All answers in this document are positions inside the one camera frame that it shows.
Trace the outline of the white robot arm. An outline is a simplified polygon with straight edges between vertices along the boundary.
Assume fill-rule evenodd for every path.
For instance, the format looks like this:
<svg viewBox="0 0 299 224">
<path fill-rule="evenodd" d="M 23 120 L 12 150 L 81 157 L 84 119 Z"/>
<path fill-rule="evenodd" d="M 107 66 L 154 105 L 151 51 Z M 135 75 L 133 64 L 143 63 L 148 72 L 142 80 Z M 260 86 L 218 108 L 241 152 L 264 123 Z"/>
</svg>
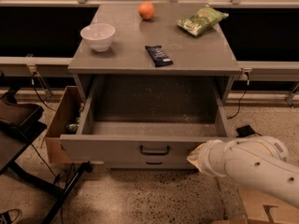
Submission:
<svg viewBox="0 0 299 224">
<path fill-rule="evenodd" d="M 209 176 L 229 176 L 244 187 L 257 189 L 299 206 L 299 167 L 288 162 L 289 151 L 272 136 L 209 140 L 187 161 Z"/>
</svg>

